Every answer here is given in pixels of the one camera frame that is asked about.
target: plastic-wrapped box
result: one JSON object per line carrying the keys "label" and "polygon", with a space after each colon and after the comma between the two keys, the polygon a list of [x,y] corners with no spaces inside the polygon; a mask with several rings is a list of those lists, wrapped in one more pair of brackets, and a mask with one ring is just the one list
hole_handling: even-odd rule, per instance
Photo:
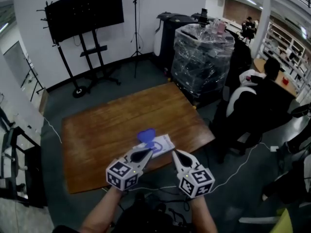
{"label": "plastic-wrapped box", "polygon": [[175,32],[174,49],[172,76],[193,97],[222,90],[234,49],[231,34],[219,35],[209,26],[185,25]]}

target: black shelf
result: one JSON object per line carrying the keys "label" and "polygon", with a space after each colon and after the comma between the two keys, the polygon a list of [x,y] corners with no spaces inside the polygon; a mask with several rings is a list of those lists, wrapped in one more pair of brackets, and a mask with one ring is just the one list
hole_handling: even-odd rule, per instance
{"label": "black shelf", "polygon": [[[99,51],[100,51],[100,52],[106,51],[106,50],[107,50],[107,45],[99,47]],[[89,49],[89,50],[87,50],[86,52],[87,52],[87,54],[97,53],[97,49],[96,49],[96,48]],[[82,53],[80,54],[80,57],[83,57],[83,56],[85,56],[85,55],[86,55],[86,53],[85,53],[85,52],[82,52]]]}

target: person's right arm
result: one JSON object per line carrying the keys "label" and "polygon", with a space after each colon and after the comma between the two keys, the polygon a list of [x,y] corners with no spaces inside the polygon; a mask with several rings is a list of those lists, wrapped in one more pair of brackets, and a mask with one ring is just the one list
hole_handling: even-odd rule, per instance
{"label": "person's right arm", "polygon": [[211,217],[204,196],[190,201],[192,223],[198,233],[217,233],[217,228]]}

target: caster wheel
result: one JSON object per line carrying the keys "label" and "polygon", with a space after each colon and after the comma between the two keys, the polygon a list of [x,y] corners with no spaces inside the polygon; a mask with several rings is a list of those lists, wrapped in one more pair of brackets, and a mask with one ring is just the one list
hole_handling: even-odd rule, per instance
{"label": "caster wheel", "polygon": [[86,87],[85,86],[79,86],[78,89],[75,89],[72,93],[73,97],[75,99],[80,98],[84,96],[86,93]]}

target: yellow fabric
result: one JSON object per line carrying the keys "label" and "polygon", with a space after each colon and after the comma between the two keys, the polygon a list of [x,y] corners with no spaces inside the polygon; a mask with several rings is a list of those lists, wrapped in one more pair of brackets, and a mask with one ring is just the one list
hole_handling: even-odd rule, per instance
{"label": "yellow fabric", "polygon": [[287,209],[284,210],[280,220],[270,233],[293,233],[292,222]]}

